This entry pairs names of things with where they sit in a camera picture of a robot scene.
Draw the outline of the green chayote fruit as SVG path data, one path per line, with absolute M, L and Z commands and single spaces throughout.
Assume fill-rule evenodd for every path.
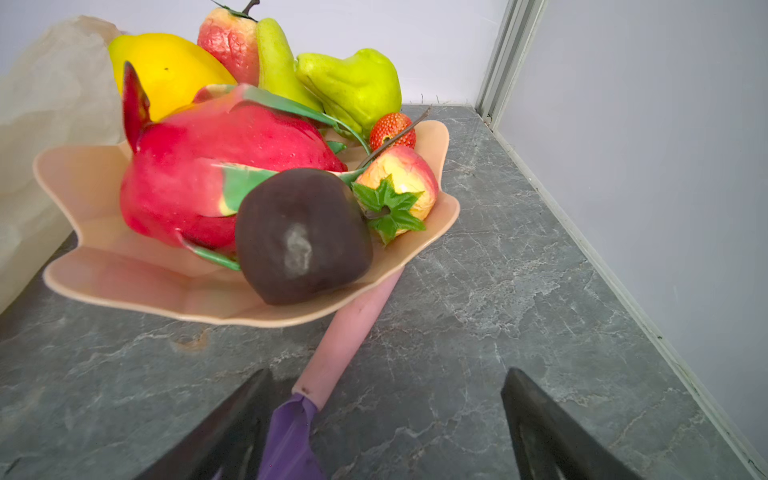
M 381 52 L 364 48 L 339 59 L 302 53 L 295 61 L 298 80 L 322 102 L 325 112 L 364 139 L 383 116 L 402 107 L 397 70 Z

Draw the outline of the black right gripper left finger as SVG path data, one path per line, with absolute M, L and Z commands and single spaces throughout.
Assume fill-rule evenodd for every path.
M 271 418 L 273 384 L 270 370 L 254 372 L 137 478 L 257 478 Z

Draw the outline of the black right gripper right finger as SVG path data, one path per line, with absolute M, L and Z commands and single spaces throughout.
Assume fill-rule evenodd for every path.
M 640 479 L 523 370 L 508 370 L 501 398 L 522 479 Z

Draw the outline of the cream plastic bag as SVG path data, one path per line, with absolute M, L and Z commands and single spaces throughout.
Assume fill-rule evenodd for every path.
M 123 139 L 109 43 L 114 24 L 58 22 L 1 77 L 1 306 L 7 308 L 71 234 L 33 175 L 35 158 L 68 144 Z

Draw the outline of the dark purple passion fruit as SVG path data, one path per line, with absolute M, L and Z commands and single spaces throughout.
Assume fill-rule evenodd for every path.
M 280 172 L 248 193 L 236 215 L 241 271 L 269 305 L 308 301 L 361 278 L 373 263 L 360 206 L 324 170 Z

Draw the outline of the red yellow peach with leaf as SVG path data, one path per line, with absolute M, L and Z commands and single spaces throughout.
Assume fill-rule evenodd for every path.
M 384 245 L 406 232 L 423 231 L 440 191 L 436 176 L 415 147 L 395 146 L 414 130 L 412 125 L 389 139 L 394 143 L 352 184 L 368 227 Z

